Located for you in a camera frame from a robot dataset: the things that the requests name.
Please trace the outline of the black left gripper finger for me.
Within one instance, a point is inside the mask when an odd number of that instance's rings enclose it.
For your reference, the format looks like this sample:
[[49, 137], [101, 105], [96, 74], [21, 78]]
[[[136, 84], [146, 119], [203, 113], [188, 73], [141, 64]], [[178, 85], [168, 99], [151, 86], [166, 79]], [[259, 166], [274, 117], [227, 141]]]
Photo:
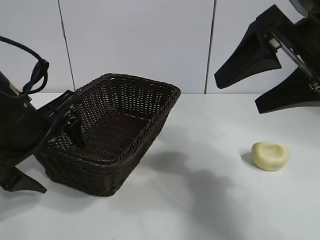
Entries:
[[26, 175], [16, 167], [8, 171], [7, 177], [7, 191], [33, 191], [45, 194], [47, 189], [35, 179]]
[[70, 110], [67, 116], [67, 123], [64, 126], [64, 132], [69, 139], [79, 148], [85, 148], [85, 142], [82, 135], [82, 119], [78, 113]]

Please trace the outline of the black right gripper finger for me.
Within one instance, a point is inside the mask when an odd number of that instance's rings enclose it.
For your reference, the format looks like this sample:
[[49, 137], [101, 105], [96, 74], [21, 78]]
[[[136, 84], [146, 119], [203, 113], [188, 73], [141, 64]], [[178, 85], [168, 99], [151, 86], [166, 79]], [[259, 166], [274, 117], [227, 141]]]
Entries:
[[247, 77], [281, 69], [277, 50], [270, 40], [272, 32], [282, 23], [291, 21], [275, 4], [257, 16], [233, 54], [214, 74], [216, 86], [227, 88]]
[[284, 81], [255, 100], [260, 114], [297, 107], [319, 107], [320, 93], [311, 89], [307, 75], [296, 68]]

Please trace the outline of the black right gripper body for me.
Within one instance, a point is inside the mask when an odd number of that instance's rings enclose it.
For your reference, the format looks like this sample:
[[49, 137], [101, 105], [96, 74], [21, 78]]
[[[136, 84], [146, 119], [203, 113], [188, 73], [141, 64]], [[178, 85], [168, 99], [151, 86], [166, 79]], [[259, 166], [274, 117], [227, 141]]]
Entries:
[[303, 15], [303, 18], [292, 22], [284, 14], [291, 23], [282, 23], [275, 29], [271, 33], [273, 38], [269, 43], [277, 52], [279, 49], [285, 52], [288, 58], [297, 65], [297, 68], [306, 74], [311, 89], [319, 89], [320, 2], [318, 0], [292, 0], [291, 4]]

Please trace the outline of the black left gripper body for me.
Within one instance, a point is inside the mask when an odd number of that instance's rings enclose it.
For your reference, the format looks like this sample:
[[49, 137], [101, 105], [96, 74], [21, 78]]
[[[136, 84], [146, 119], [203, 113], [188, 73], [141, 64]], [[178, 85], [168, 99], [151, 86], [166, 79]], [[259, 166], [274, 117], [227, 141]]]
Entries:
[[67, 114], [80, 98], [67, 90], [36, 109], [29, 96], [18, 95], [3, 74], [0, 89], [0, 186], [7, 191], [9, 170], [65, 131]]

